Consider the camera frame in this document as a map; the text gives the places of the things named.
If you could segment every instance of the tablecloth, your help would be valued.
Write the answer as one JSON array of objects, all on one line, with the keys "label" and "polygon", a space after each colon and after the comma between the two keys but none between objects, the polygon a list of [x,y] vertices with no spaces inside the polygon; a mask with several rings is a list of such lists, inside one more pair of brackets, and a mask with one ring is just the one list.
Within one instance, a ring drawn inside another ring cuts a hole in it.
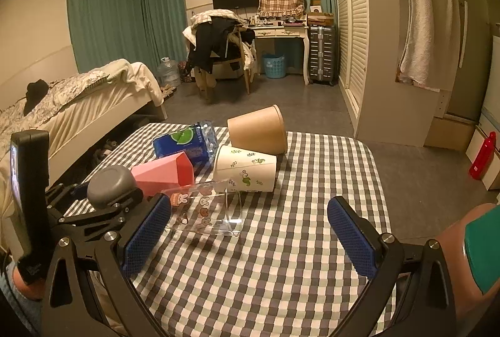
[{"label": "tablecloth", "polygon": [[[184,125],[151,123],[118,146],[89,176],[110,165],[128,168],[155,158],[153,139]],[[226,127],[216,127],[228,145]],[[288,132],[274,192],[242,193],[239,237],[166,230],[133,280],[174,336],[328,336],[363,286],[327,221],[328,200],[342,195],[378,232],[389,218],[373,156],[352,138]],[[197,182],[210,166],[195,166]],[[90,211],[78,201],[67,215]],[[388,325],[394,298],[377,323]]]}]

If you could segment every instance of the blue package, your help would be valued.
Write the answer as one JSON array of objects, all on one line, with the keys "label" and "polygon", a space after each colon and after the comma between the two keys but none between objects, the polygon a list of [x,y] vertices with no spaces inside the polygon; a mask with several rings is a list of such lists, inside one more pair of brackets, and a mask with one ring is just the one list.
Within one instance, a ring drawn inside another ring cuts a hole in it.
[{"label": "blue package", "polygon": [[200,121],[182,130],[153,140],[157,158],[184,151],[194,165],[198,162],[213,163],[218,143],[210,121]]}]

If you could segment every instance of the gray round device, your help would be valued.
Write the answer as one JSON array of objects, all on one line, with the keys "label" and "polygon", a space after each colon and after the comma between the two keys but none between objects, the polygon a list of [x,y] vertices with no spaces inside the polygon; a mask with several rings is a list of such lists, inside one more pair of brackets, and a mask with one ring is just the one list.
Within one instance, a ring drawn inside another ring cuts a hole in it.
[{"label": "gray round device", "polygon": [[88,201],[94,209],[100,210],[137,187],[132,172],[121,165],[112,165],[97,172],[91,179],[87,188]]}]

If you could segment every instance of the brown paper cup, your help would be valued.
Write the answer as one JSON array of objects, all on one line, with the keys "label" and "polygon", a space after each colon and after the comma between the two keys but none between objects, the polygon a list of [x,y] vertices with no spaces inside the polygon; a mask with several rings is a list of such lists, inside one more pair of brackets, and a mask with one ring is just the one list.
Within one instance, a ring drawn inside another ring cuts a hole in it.
[{"label": "brown paper cup", "polygon": [[276,157],[260,152],[220,146],[213,164],[213,180],[229,180],[230,191],[274,190]]},{"label": "brown paper cup", "polygon": [[288,151],[287,133],[278,106],[227,120],[231,145],[243,150],[278,155]]}]

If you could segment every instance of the basket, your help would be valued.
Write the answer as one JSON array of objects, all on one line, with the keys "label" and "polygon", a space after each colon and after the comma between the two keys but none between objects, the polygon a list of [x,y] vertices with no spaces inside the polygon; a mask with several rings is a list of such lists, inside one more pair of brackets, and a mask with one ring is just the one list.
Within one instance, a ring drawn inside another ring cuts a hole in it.
[{"label": "basket", "polygon": [[279,79],[287,74],[287,66],[284,62],[284,55],[262,55],[266,76],[271,79]]}]

